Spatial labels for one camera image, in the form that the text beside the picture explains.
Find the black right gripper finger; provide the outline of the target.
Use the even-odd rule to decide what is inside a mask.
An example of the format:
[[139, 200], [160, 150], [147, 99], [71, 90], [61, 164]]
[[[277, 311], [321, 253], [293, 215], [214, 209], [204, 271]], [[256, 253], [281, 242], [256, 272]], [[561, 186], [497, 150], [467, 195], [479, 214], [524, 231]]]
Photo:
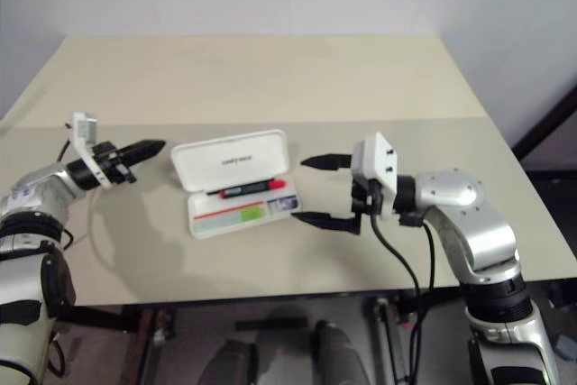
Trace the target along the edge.
[[321, 212], [295, 212], [292, 216], [297, 220], [323, 230], [347, 232], [359, 235], [361, 233], [362, 216], [355, 213], [350, 218], [333, 217]]
[[302, 166], [316, 170], [337, 171], [351, 167], [352, 155], [342, 153], [327, 153], [306, 158], [300, 162]]

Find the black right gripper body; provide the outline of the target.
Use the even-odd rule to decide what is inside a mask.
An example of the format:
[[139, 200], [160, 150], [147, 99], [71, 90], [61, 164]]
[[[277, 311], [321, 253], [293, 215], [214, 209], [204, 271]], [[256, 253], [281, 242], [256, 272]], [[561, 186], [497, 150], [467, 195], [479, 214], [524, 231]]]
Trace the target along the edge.
[[376, 179], [368, 181], [366, 186], [354, 180], [352, 186], [353, 221], [359, 224], [362, 215], [381, 215], [383, 206], [382, 185]]

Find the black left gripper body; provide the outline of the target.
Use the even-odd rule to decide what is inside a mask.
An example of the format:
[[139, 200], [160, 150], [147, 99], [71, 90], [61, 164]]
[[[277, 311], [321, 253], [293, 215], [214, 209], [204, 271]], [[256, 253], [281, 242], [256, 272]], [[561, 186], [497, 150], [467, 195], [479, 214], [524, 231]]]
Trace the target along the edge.
[[111, 142], [100, 142], [92, 148], [92, 151], [95, 162], [111, 183], [122, 184], [136, 181], [130, 169], [134, 165], [131, 161], [132, 145], [119, 149]]

